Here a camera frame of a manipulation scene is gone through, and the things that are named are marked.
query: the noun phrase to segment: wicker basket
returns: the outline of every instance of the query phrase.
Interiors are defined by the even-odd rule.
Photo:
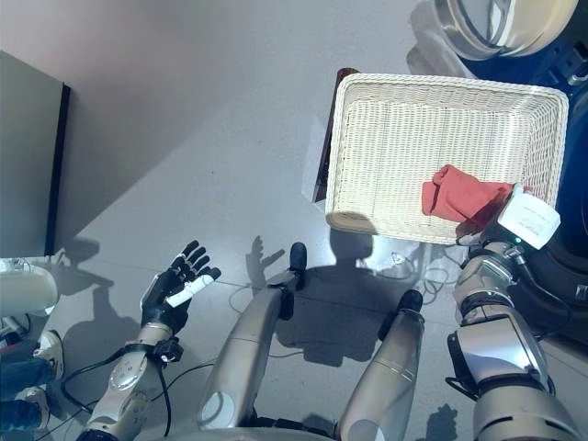
[[[454,243],[457,224],[421,211],[445,164],[523,183],[555,206],[568,99],[558,90],[439,76],[349,75],[337,90],[327,221],[340,230]]]

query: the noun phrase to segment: white object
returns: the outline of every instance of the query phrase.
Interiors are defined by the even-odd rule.
[[[445,39],[462,57],[520,57],[548,46],[578,0],[429,0]]]
[[[0,272],[0,317],[29,313],[49,315],[59,294],[55,279],[39,266]]]
[[[326,217],[334,228],[455,243],[457,224],[422,213],[445,164],[522,183],[555,206],[568,98],[468,78],[357,73],[337,91]]]
[[[214,282],[214,278],[212,278],[208,274],[200,276],[193,282],[186,283],[184,285],[184,289],[182,289],[177,294],[174,294],[173,296],[166,298],[165,301],[170,306],[175,308],[176,306],[181,305],[185,301],[192,299],[192,297],[194,297],[197,292],[201,291],[202,289],[210,285],[212,282]]]
[[[560,226],[560,214],[541,199],[523,193],[521,186],[515,186],[498,223],[539,250]]]

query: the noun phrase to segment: red towel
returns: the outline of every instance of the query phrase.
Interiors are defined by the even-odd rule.
[[[446,165],[423,183],[423,213],[448,221],[463,222],[500,196],[508,196],[513,186],[498,182],[480,182],[453,165]]]

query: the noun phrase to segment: white tag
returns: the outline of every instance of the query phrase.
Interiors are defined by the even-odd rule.
[[[517,185],[498,223],[540,249],[560,226],[560,214],[541,199],[523,193],[522,187]]]

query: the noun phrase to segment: sneaker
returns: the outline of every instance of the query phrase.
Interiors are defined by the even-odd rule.
[[[47,395],[45,395],[45,390],[41,388],[30,388],[29,390],[27,390],[25,400],[29,402],[34,402],[39,406],[40,422],[39,425],[35,427],[35,429],[39,430],[47,427],[47,423],[49,422],[49,416],[51,414],[49,412],[49,405],[47,404]]]
[[[51,363],[55,380],[63,377],[62,339],[56,331],[44,331],[40,335],[39,349],[35,349],[33,356],[44,358]]]

